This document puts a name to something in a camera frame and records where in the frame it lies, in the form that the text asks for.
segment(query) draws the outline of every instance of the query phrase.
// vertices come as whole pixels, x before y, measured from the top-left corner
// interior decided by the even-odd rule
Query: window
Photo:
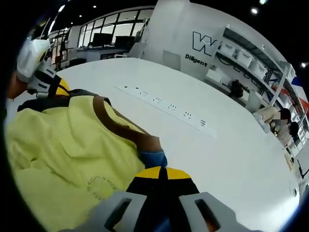
[[[95,33],[100,33],[100,32],[101,32],[101,28],[94,28],[91,34],[90,42],[93,41],[93,37],[95,36]]]
[[[118,22],[135,20],[136,14],[137,14],[137,11],[122,12],[119,15]]]
[[[106,17],[105,21],[104,21],[104,25],[110,24],[110,23],[115,23],[116,20],[117,20],[117,16],[118,16],[118,14],[115,14],[115,15],[113,14],[111,16]]]
[[[90,35],[91,35],[92,28],[93,28],[93,24],[94,24],[94,22],[91,22],[91,23],[88,23],[88,25],[87,25],[85,38],[84,38],[84,46],[88,46],[88,44],[90,42]]]
[[[81,34],[79,35],[79,41],[78,41],[78,46],[79,47],[83,46],[85,30],[86,30],[86,25],[82,27]]]
[[[114,25],[107,25],[107,26],[102,28],[101,33],[112,34],[113,29],[114,29]]]
[[[62,41],[62,37],[57,38],[57,56],[60,56],[60,47],[61,47],[61,41]]]
[[[93,28],[102,27],[103,19],[104,18],[100,18],[100,19],[96,20],[95,21],[95,25],[93,26]]]
[[[144,23],[136,23],[133,29],[132,36],[136,36],[136,33],[143,28]]]
[[[52,64],[55,64],[55,62],[56,62],[56,46],[53,48]]]
[[[153,9],[150,10],[141,10],[139,14],[139,19],[148,19],[153,14]]]
[[[112,43],[116,41],[116,36],[127,35],[129,36],[132,30],[133,23],[126,23],[116,25],[114,36],[112,38]]]

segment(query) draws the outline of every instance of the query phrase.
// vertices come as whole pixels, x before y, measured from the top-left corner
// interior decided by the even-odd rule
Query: brown strap
[[[114,122],[108,115],[104,101],[107,98],[95,96],[93,98],[93,109],[100,122],[112,133],[128,139],[135,143],[139,151],[160,151],[162,150],[158,137],[132,130]]]

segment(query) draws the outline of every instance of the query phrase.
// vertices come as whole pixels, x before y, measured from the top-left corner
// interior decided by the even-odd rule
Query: yellow shirt
[[[48,231],[75,228],[102,199],[126,190],[144,169],[133,142],[105,128],[92,96],[69,107],[18,112],[6,131],[9,161],[19,190]],[[110,118],[141,132],[104,103]]]

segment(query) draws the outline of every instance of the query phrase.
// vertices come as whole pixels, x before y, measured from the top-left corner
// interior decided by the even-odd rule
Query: storage bin
[[[225,53],[226,55],[232,57],[235,52],[235,47],[225,41],[221,41],[219,50]]]
[[[244,66],[249,67],[253,57],[244,50],[238,50],[235,59],[242,63]]]
[[[285,94],[280,93],[279,98],[281,99],[282,103],[284,104],[284,108],[290,109],[292,106],[290,97],[286,96]]]
[[[294,77],[296,77],[296,73],[295,73],[295,70],[293,69],[292,66],[290,66],[290,69],[289,69],[289,72],[288,72],[288,75],[287,75],[287,79],[292,82]]]
[[[251,69],[261,79],[263,79],[267,73],[267,69],[256,60],[251,61],[249,69]]]

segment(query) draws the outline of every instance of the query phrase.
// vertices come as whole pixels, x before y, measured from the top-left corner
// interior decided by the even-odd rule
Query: logo letter w
[[[212,41],[212,38],[207,35],[204,35],[202,38],[200,33],[193,31],[192,48],[196,51],[200,52],[203,50],[204,54],[211,57],[210,48],[216,41]]]

